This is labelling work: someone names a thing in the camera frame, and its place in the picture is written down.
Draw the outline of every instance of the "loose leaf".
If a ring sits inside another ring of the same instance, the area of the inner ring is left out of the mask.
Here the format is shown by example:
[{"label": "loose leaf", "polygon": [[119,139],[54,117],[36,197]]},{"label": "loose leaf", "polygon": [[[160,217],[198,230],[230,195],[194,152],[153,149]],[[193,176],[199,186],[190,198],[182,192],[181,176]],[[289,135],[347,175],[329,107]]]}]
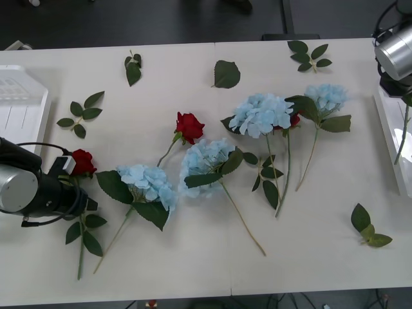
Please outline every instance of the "loose leaf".
[{"label": "loose leaf", "polygon": [[270,206],[276,210],[279,201],[279,192],[277,191],[276,186],[269,180],[265,180],[263,182],[263,190]]},{"label": "loose leaf", "polygon": [[217,182],[223,175],[220,173],[204,174],[204,175],[194,175],[185,178],[185,183],[187,187],[195,188],[201,185],[210,185],[211,183]]},{"label": "loose leaf", "polygon": [[107,221],[104,218],[97,216],[96,214],[89,214],[86,216],[85,224],[88,228],[96,229],[98,227],[101,227],[102,225],[105,225],[106,223]]},{"label": "loose leaf", "polygon": [[86,129],[81,124],[77,124],[74,127],[75,134],[80,137],[80,138],[85,138],[86,137]]},{"label": "loose leaf", "polygon": [[321,122],[321,129],[332,133],[350,132],[351,117],[345,115],[324,119]]},{"label": "loose leaf", "polygon": [[214,86],[232,88],[240,81],[240,71],[234,62],[219,60],[214,66]]},{"label": "loose leaf", "polygon": [[161,231],[166,224],[169,217],[169,211],[165,210],[163,204],[159,201],[152,201],[148,203],[132,203],[136,211],[147,221],[152,222]]},{"label": "loose leaf", "polygon": [[73,115],[75,115],[76,117],[81,117],[81,116],[82,116],[82,113],[83,113],[83,108],[82,108],[82,106],[81,106],[79,103],[73,101],[73,102],[70,104],[70,111],[71,111],[71,113],[72,113]]},{"label": "loose leaf", "polygon": [[84,120],[90,120],[99,116],[101,112],[100,108],[88,108],[83,111],[82,116]]},{"label": "loose leaf", "polygon": [[75,222],[66,233],[66,244],[75,241],[80,236],[80,222]]},{"label": "loose leaf", "polygon": [[91,254],[94,254],[95,256],[103,256],[103,250],[100,243],[98,243],[97,239],[86,230],[83,233],[83,243]]},{"label": "loose leaf", "polygon": [[97,176],[98,185],[108,196],[125,204],[133,202],[133,195],[116,171],[104,171],[95,175]]},{"label": "loose leaf", "polygon": [[94,95],[91,95],[90,97],[87,98],[87,100],[84,102],[84,108],[90,108],[93,105],[97,103],[97,101],[103,97],[104,91],[95,93]]},{"label": "loose leaf", "polygon": [[71,127],[73,124],[75,124],[75,121],[70,118],[61,118],[57,124],[61,127]]},{"label": "loose leaf", "polygon": [[368,212],[359,203],[353,210],[350,220],[353,227],[355,227],[358,232],[362,232],[369,224],[371,224],[371,218],[369,217]]}]

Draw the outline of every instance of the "flower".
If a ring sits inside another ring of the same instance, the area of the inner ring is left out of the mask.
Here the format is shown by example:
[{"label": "flower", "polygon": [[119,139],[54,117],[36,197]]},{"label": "flower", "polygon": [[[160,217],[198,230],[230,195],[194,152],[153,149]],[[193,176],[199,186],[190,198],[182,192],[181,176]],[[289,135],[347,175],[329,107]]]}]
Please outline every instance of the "flower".
[{"label": "flower", "polygon": [[203,135],[203,127],[198,119],[192,114],[178,113],[176,121],[176,132],[182,132],[182,137],[190,144],[194,145],[194,138],[201,138]]},{"label": "flower", "polygon": [[274,127],[283,129],[290,127],[290,115],[294,104],[286,102],[284,98],[271,93],[266,95],[256,94],[250,96],[238,108],[235,109],[234,118],[229,122],[229,127],[240,127],[242,135],[247,133],[253,138],[259,138],[260,134],[267,134]]},{"label": "flower", "polygon": [[169,212],[175,210],[178,197],[162,169],[142,164],[119,165],[117,172],[124,183],[137,188],[137,192],[147,201],[160,200],[165,210]]},{"label": "flower", "polygon": [[341,85],[322,84],[319,87],[308,86],[304,95],[315,101],[317,109],[324,111],[338,111],[348,100],[346,90]]},{"label": "flower", "polygon": [[215,167],[229,159],[229,153],[235,147],[227,143],[226,138],[214,140],[207,144],[205,139],[193,145],[186,152],[180,170],[180,183],[178,191],[182,195],[197,198],[198,196],[210,197],[212,192],[221,188],[218,182],[200,187],[188,188],[185,178],[192,175],[209,174]]},{"label": "flower", "polygon": [[91,177],[97,168],[91,163],[92,155],[83,149],[78,149],[71,155],[76,161],[76,166],[71,172],[71,176],[88,176]]}]

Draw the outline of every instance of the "white table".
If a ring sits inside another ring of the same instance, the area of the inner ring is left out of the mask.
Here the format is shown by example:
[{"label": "white table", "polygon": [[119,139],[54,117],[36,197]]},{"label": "white table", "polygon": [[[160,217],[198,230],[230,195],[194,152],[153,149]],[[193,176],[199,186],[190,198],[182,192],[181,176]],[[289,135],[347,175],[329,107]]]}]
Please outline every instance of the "white table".
[{"label": "white table", "polygon": [[[308,42],[311,48],[322,43]],[[308,159],[313,126],[302,123],[293,133],[290,189],[278,220],[261,189],[249,193],[255,170],[244,164],[226,181],[268,257],[255,247],[223,194],[196,201],[200,205],[180,198],[164,232],[135,216],[96,275],[92,272],[98,257],[85,254],[80,281],[76,280],[78,241],[64,244],[70,222],[22,229],[21,218],[0,216],[0,305],[411,286],[412,209],[410,201],[398,196],[372,99],[378,75],[371,41],[328,43],[326,55],[333,65],[318,74],[297,72],[286,42],[0,53],[0,64],[26,67],[51,91],[44,140],[90,151],[100,171],[117,164],[155,165],[170,144],[177,111],[195,113],[206,124],[206,138],[225,136],[240,148],[265,156],[263,139],[229,135],[219,121],[232,115],[248,95],[302,94],[309,84],[331,82],[346,86],[353,96],[341,111],[352,114],[351,133],[321,132],[299,192],[294,187]],[[123,67],[129,49],[143,58],[143,77],[132,88]],[[241,81],[235,88],[211,88],[219,59],[238,65]],[[103,112],[85,125],[85,140],[55,124],[70,115],[72,100],[83,102],[102,90],[106,91],[100,104]],[[278,168],[286,171],[282,139],[274,138],[272,147]],[[186,149],[175,146],[163,163],[175,185]],[[44,166],[48,168],[56,155],[54,149],[43,149]],[[96,180],[86,188],[109,221],[98,233],[105,247],[126,206],[107,197]],[[358,202],[369,210],[378,232],[394,239],[389,246],[376,250],[359,245],[350,223]]]}]

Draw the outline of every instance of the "hydrangea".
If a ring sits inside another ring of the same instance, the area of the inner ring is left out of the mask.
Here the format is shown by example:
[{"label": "hydrangea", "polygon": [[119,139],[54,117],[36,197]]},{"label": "hydrangea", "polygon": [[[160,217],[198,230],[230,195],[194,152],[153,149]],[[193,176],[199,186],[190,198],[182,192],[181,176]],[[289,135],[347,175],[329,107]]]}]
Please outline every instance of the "hydrangea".
[{"label": "hydrangea", "polygon": [[214,140],[210,144],[203,139],[189,148],[182,161],[178,187],[179,193],[191,198],[197,198],[198,196],[210,197],[214,191],[221,189],[221,185],[218,182],[189,189],[185,183],[185,178],[192,175],[210,173],[214,167],[226,162],[229,159],[229,153],[234,150],[235,147],[228,144],[226,138]]},{"label": "hydrangea", "polygon": [[234,111],[229,122],[231,129],[239,128],[242,135],[247,133],[253,138],[272,132],[273,127],[290,127],[290,115],[294,104],[271,93],[250,96]]},{"label": "hydrangea", "polygon": [[119,165],[117,172],[124,183],[136,187],[147,201],[160,200],[167,211],[172,213],[175,210],[178,197],[163,170],[137,164]]},{"label": "hydrangea", "polygon": [[308,86],[304,95],[315,101],[320,112],[338,111],[348,100],[346,90],[341,85],[322,84],[319,87]]}]

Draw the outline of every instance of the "blue hydrangea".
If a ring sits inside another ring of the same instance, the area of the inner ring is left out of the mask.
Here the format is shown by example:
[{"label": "blue hydrangea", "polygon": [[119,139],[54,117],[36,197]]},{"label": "blue hydrangea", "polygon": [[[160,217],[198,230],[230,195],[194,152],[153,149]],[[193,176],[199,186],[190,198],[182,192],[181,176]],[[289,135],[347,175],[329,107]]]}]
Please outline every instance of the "blue hydrangea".
[{"label": "blue hydrangea", "polygon": [[338,111],[348,100],[346,90],[341,85],[322,84],[308,86],[304,95],[315,101],[320,112]]},{"label": "blue hydrangea", "polygon": [[138,189],[147,201],[160,200],[167,211],[172,213],[176,208],[178,197],[167,181],[167,176],[158,167],[137,164],[134,166],[119,165],[117,172],[122,181]]},{"label": "blue hydrangea", "polygon": [[234,111],[234,118],[229,122],[231,129],[239,128],[242,135],[247,133],[253,138],[273,131],[273,127],[290,127],[291,102],[271,93],[252,95]]},{"label": "blue hydrangea", "polygon": [[178,187],[179,193],[191,198],[197,198],[198,196],[210,197],[214,191],[221,189],[221,185],[218,182],[189,189],[185,183],[185,178],[192,175],[210,173],[214,167],[226,162],[229,159],[229,153],[234,151],[234,149],[233,145],[227,143],[226,138],[214,140],[210,144],[203,139],[189,148],[182,161]]}]

